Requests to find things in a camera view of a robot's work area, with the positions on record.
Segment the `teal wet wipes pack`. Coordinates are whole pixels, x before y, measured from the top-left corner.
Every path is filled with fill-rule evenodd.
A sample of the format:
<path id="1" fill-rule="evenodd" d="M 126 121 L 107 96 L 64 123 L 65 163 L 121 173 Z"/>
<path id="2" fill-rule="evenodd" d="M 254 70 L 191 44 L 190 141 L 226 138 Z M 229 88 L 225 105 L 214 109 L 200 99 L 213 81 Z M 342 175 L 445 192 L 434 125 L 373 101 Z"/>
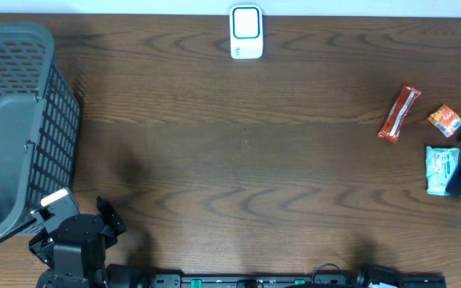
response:
<path id="1" fill-rule="evenodd" d="M 458 148 L 426 147 L 427 192 L 448 196 L 447 184 L 458 166 Z"/>

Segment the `red chocolate bar wrapper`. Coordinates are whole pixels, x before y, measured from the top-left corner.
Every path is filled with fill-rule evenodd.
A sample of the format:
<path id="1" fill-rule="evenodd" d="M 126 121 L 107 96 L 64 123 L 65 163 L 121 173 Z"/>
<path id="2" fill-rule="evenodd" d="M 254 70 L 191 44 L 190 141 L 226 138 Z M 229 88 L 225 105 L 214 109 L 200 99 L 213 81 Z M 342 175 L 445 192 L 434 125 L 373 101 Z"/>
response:
<path id="1" fill-rule="evenodd" d="M 403 85 L 376 137 L 396 143 L 399 139 L 404 118 L 420 95 L 421 92 L 413 86 Z"/>

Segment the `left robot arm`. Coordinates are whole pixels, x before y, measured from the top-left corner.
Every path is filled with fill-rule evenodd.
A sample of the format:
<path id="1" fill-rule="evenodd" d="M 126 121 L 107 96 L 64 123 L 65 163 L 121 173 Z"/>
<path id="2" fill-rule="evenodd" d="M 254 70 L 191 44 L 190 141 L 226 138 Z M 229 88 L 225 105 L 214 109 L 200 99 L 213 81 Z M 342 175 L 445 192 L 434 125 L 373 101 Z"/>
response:
<path id="1" fill-rule="evenodd" d="M 29 250 L 48 266 L 37 288 L 148 287 L 146 274 L 129 266 L 106 265 L 106 250 L 118 243 L 126 225 L 105 199 L 98 197 L 97 214 L 82 214 L 74 196 L 61 189 L 41 200 L 31 213 L 43 224 Z"/>

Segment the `orange snack packet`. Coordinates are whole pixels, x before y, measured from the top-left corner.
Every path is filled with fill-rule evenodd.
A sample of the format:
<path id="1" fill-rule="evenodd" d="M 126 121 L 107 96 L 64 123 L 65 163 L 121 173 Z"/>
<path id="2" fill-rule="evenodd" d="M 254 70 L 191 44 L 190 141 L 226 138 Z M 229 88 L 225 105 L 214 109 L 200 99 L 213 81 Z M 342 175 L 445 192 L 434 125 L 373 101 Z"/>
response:
<path id="1" fill-rule="evenodd" d="M 446 138 L 451 137 L 461 127 L 461 117 L 446 105 L 441 105 L 427 119 Z"/>

